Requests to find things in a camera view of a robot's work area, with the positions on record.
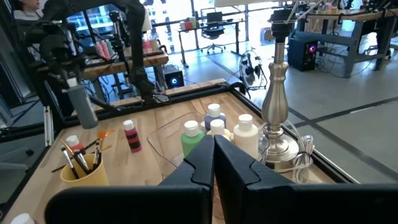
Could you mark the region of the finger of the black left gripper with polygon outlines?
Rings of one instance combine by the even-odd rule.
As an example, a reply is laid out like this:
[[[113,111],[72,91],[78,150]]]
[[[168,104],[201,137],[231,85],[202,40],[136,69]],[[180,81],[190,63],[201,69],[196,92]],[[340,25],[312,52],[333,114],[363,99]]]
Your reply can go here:
[[[77,79],[78,84],[80,84],[83,81],[83,77],[85,74],[85,67],[86,67],[85,62],[82,62],[82,63],[79,62],[77,64],[76,79]]]
[[[62,87],[62,92],[66,93],[70,88],[67,82],[68,79],[70,78],[70,72],[66,68],[60,67],[59,73],[60,73],[60,86]]]

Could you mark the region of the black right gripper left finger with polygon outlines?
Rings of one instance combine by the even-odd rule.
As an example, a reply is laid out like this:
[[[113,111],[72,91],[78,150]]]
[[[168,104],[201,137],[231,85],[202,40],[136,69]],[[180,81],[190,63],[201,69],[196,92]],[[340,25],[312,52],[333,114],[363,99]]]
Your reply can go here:
[[[215,142],[206,135],[156,186],[76,187],[53,196],[46,223],[211,223]]]

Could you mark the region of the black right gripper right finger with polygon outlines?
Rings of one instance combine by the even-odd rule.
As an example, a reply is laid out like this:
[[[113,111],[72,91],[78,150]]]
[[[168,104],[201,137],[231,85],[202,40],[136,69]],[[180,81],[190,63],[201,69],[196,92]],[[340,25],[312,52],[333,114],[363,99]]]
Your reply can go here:
[[[216,135],[226,223],[397,223],[396,184],[296,184]]]

